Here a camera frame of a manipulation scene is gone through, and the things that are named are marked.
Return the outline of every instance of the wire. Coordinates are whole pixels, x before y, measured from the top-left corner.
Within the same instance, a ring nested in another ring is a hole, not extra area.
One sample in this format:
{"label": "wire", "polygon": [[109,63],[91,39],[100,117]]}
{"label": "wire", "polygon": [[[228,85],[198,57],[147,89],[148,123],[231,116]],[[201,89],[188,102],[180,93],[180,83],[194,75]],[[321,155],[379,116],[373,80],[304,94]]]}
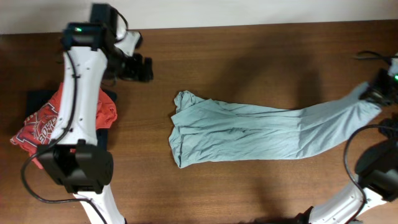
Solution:
{"label": "wire", "polygon": [[126,31],[124,33],[124,36],[121,39],[116,40],[115,44],[121,42],[122,40],[124,40],[126,38],[126,36],[127,36],[128,30],[129,30],[129,23],[127,22],[126,18],[119,11],[118,11],[118,15],[122,18],[124,24],[126,25]]}
{"label": "wire", "polygon": [[[369,55],[373,55],[373,57],[365,57],[365,56],[361,56],[364,54],[369,54]],[[393,58],[398,58],[398,55],[394,55],[394,56],[383,56],[377,52],[373,52],[370,50],[363,50],[361,52],[358,52],[354,58],[356,60],[383,60],[385,61],[388,65],[391,65],[391,59]]]}
{"label": "wire", "polygon": [[66,51],[66,54],[67,54],[67,56],[68,56],[68,58],[69,58],[69,61],[70,61],[71,65],[72,65],[72,69],[73,69],[73,75],[72,75],[72,77],[73,77],[73,79],[74,79],[72,110],[71,110],[71,113],[70,113],[70,117],[69,117],[69,120],[68,120],[67,127],[64,128],[63,133],[62,133],[56,140],[50,142],[49,147],[48,147],[46,150],[43,150],[43,151],[40,151],[40,152],[36,152],[35,154],[31,155],[31,156],[23,163],[23,165],[22,165],[22,167],[21,167],[21,181],[22,181],[22,183],[24,184],[25,189],[28,191],[28,193],[31,194],[31,196],[33,196],[33,197],[36,198],[37,200],[39,200],[39,201],[41,201],[41,202],[44,202],[44,203],[86,202],[86,203],[88,203],[89,205],[91,205],[91,207],[93,207],[94,211],[98,214],[98,216],[101,218],[101,220],[102,220],[105,224],[107,224],[107,222],[106,222],[104,216],[102,216],[101,212],[98,210],[98,208],[95,206],[95,204],[91,201],[91,199],[88,199],[88,198],[71,198],[71,199],[63,199],[63,200],[47,200],[47,199],[42,198],[42,197],[39,196],[38,194],[36,194],[36,193],[31,189],[31,187],[29,186],[29,184],[28,184],[27,181],[26,181],[25,171],[26,171],[26,168],[27,168],[27,166],[29,165],[29,163],[30,163],[33,159],[35,159],[35,158],[41,156],[42,154],[44,154],[44,153],[46,153],[46,152],[49,152],[49,151],[53,150],[54,146],[55,146],[56,144],[58,144],[58,143],[68,134],[68,132],[70,131],[70,127],[72,126],[73,117],[74,117],[74,115],[75,115],[75,108],[76,108],[77,79],[78,79],[78,76],[77,76],[75,64],[73,63],[73,60],[72,60],[72,58],[71,58],[69,52]]}
{"label": "wire", "polygon": [[349,218],[349,220],[346,222],[346,224],[349,224],[351,221],[353,221],[362,211],[362,209],[365,207],[366,205],[366,194],[365,191],[362,189],[362,187],[358,184],[358,182],[355,180],[354,175],[351,173],[351,171],[349,170],[348,167],[348,160],[347,160],[347,155],[348,155],[348,148],[349,145],[351,144],[352,140],[354,139],[354,137],[360,133],[361,131],[364,131],[366,129],[369,128],[385,128],[385,129],[390,129],[390,130],[395,130],[398,131],[397,128],[392,128],[392,127],[388,127],[385,125],[380,125],[380,124],[370,124],[370,125],[366,125],[363,126],[362,128],[357,129],[347,140],[346,146],[344,148],[344,154],[343,154],[343,162],[344,162],[344,168],[346,169],[346,172],[348,174],[349,179],[352,181],[352,183],[355,185],[355,187],[357,187],[359,189],[359,191],[362,194],[362,202],[361,202],[361,206],[358,208],[358,210],[356,211],[356,213]]}

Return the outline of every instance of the folded garment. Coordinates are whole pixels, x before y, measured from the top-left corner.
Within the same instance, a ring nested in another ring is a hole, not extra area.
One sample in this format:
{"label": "folded garment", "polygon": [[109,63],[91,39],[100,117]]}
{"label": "folded garment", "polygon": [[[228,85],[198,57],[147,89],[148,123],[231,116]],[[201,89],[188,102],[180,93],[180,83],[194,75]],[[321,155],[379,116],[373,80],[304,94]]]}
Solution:
{"label": "folded garment", "polygon": [[201,99],[189,91],[174,99],[169,137],[179,168],[200,162],[301,159],[347,140],[381,109],[359,100],[367,83],[348,96],[302,110]]}
{"label": "folded garment", "polygon": [[[38,144],[48,144],[50,141],[60,109],[62,87],[63,83],[41,109],[25,119],[24,127],[10,139],[11,143],[28,151],[30,156],[36,153]],[[113,100],[104,91],[99,90],[96,129],[110,128],[117,117],[116,105]],[[43,169],[37,159],[33,161],[39,168]]]}

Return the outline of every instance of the black cable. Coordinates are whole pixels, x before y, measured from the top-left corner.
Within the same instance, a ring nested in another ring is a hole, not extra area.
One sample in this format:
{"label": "black cable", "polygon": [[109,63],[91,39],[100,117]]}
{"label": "black cable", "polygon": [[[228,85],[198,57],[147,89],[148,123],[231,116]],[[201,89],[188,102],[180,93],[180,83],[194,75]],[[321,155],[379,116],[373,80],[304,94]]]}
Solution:
{"label": "black cable", "polygon": [[[365,56],[361,56],[364,54],[369,54],[369,55],[373,55],[373,57],[365,57]],[[393,58],[398,58],[398,55],[394,55],[394,56],[383,56],[377,52],[373,52],[370,50],[363,50],[361,52],[358,52],[354,58],[356,60],[383,60],[385,61],[388,65],[391,66],[391,59]]]}
{"label": "black cable", "polygon": [[125,18],[119,11],[118,11],[118,15],[122,18],[124,24],[126,25],[126,31],[125,31],[125,33],[124,33],[124,36],[123,36],[121,39],[116,40],[115,44],[116,44],[116,43],[119,43],[119,42],[122,41],[122,40],[124,40],[124,39],[126,38],[126,36],[127,36],[128,30],[129,30],[129,23],[127,22],[126,18]]}
{"label": "black cable", "polygon": [[346,224],[349,224],[351,221],[353,221],[362,211],[362,209],[365,207],[366,205],[366,194],[365,191],[362,189],[362,187],[358,184],[358,182],[355,180],[354,175],[351,173],[351,171],[349,170],[348,167],[348,160],[347,160],[347,154],[348,154],[348,148],[349,145],[351,144],[352,140],[354,139],[354,137],[360,133],[361,131],[364,131],[366,129],[369,128],[384,128],[384,129],[390,129],[390,130],[395,130],[398,131],[398,129],[396,128],[392,128],[392,127],[388,127],[385,125],[380,125],[380,124],[370,124],[370,125],[366,125],[363,126],[362,128],[357,129],[347,140],[346,146],[344,148],[344,154],[343,154],[343,162],[344,162],[344,168],[346,169],[346,172],[348,174],[349,179],[352,181],[352,183],[355,185],[355,187],[357,187],[359,189],[359,191],[362,193],[362,202],[361,202],[361,206],[358,208],[358,210],[356,211],[356,213],[349,218],[349,220],[346,222]]}
{"label": "black cable", "polygon": [[53,147],[54,147],[56,144],[58,144],[58,143],[61,141],[61,139],[63,139],[63,138],[68,134],[68,132],[70,131],[70,127],[71,127],[72,122],[73,122],[73,117],[75,116],[76,98],[77,98],[77,79],[78,79],[79,77],[77,76],[76,67],[75,67],[75,64],[73,63],[73,60],[72,60],[72,58],[71,58],[69,52],[66,51],[66,54],[68,55],[70,64],[72,65],[72,69],[73,69],[73,75],[72,75],[72,77],[73,77],[73,79],[74,79],[74,84],[75,84],[75,87],[74,87],[74,89],[73,89],[72,110],[71,110],[71,113],[70,113],[70,117],[69,117],[69,120],[68,120],[67,127],[63,130],[63,133],[62,133],[56,140],[50,142],[48,149],[43,150],[43,151],[40,151],[40,152],[36,152],[35,154],[31,155],[31,156],[24,162],[24,164],[22,165],[22,168],[21,168],[21,181],[22,181],[22,183],[24,184],[25,189],[28,191],[29,194],[31,194],[31,196],[33,196],[33,197],[36,198],[37,200],[39,200],[39,201],[41,201],[41,202],[44,202],[44,203],[86,202],[86,203],[88,203],[89,205],[91,205],[91,206],[93,207],[94,211],[98,214],[98,216],[102,219],[102,221],[103,221],[105,224],[107,224],[107,222],[106,222],[104,216],[102,216],[101,212],[98,210],[98,208],[95,206],[95,204],[91,201],[91,199],[88,199],[88,198],[71,198],[71,199],[64,199],[64,200],[47,200],[47,199],[42,198],[42,197],[39,196],[38,194],[36,194],[36,193],[31,189],[31,187],[29,186],[29,184],[28,184],[27,181],[26,181],[25,171],[26,171],[26,168],[27,168],[27,166],[29,165],[29,163],[30,163],[33,159],[35,159],[36,157],[39,157],[39,156],[41,156],[42,154],[44,154],[44,153],[46,153],[46,152],[49,152],[49,151],[53,150]]}

